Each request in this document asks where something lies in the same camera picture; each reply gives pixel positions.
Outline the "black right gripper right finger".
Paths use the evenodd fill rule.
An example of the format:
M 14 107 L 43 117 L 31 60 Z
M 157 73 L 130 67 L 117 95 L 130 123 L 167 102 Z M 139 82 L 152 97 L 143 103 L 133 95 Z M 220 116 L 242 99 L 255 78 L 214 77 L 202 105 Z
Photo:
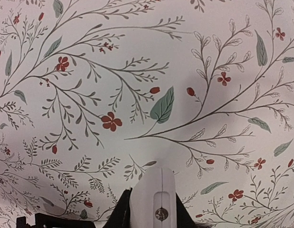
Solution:
M 195 228 L 196 224 L 176 194 L 177 228 Z

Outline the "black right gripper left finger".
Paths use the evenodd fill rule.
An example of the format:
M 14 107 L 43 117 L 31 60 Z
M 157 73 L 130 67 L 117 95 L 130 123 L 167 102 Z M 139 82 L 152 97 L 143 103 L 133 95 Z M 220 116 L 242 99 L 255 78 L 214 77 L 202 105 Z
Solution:
M 132 188 L 124 190 L 114 210 L 106 222 L 107 228 L 129 228 L 130 227 L 130 196 Z

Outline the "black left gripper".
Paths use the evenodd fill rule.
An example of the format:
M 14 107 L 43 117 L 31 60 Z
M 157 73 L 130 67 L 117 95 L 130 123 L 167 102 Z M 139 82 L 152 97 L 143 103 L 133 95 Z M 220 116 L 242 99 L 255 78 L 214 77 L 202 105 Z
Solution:
M 35 223 L 30 225 L 26 217 L 16 219 L 16 228 L 96 228 L 92 221 L 80 221 L 49 216 L 42 213 L 34 215 Z

